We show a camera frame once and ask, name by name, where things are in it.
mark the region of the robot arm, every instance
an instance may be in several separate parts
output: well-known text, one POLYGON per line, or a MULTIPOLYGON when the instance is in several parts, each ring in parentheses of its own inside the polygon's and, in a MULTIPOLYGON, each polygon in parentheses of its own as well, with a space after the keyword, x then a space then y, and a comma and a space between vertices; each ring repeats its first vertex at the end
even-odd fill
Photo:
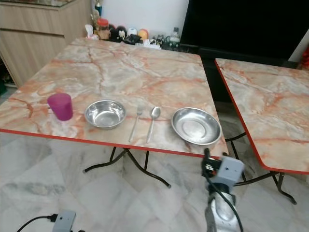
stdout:
POLYGON ((230 194, 233 185, 239 180, 244 164, 231 157, 222 160, 210 158, 209 149, 205 149, 202 161, 202 176, 207 179, 209 191, 208 206, 205 211, 207 232, 237 232, 238 224, 243 231, 235 209, 236 198, 230 194))

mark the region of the metal fork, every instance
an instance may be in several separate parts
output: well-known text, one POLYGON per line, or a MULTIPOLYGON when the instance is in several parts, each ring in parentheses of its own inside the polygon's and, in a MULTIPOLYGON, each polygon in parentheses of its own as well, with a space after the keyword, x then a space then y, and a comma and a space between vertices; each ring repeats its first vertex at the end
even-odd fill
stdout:
POLYGON ((136 119, 135 119, 135 122, 134 122, 134 126, 132 128, 132 131, 131 131, 131 134, 130 134, 130 138, 129 138, 129 142, 131 143, 132 140, 133 140, 133 137, 134 137, 134 132, 135 132, 135 126, 139 120, 139 117, 141 116, 141 114, 143 113, 143 107, 142 106, 138 106, 137 107, 137 112, 136 112, 136 119))

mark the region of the black television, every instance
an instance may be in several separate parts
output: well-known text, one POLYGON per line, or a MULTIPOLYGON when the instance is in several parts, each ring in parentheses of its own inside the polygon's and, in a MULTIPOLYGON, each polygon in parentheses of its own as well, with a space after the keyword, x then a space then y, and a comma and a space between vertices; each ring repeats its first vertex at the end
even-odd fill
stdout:
POLYGON ((190 0, 182 44, 288 60, 309 29, 309 0, 190 0))

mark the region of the plastic cup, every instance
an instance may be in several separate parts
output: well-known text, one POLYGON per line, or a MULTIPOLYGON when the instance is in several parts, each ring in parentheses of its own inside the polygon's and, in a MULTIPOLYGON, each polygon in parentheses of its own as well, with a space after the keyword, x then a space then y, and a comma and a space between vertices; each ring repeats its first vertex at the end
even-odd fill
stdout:
POLYGON ((56 117, 61 121, 67 121, 73 116, 72 99, 67 93, 56 93, 47 99, 47 103, 56 117))

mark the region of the stainless steel plate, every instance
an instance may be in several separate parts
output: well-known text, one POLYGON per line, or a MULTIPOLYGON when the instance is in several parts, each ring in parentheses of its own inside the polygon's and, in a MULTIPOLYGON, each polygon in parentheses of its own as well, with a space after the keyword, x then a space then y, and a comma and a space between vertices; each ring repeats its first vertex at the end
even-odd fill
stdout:
POLYGON ((196 108, 178 109, 172 127, 184 140, 198 145, 211 145, 221 137, 221 126, 210 114, 196 108))
POLYGON ((85 111, 86 120, 95 127, 110 130, 118 126, 126 117, 123 105, 113 100, 92 103, 85 111))

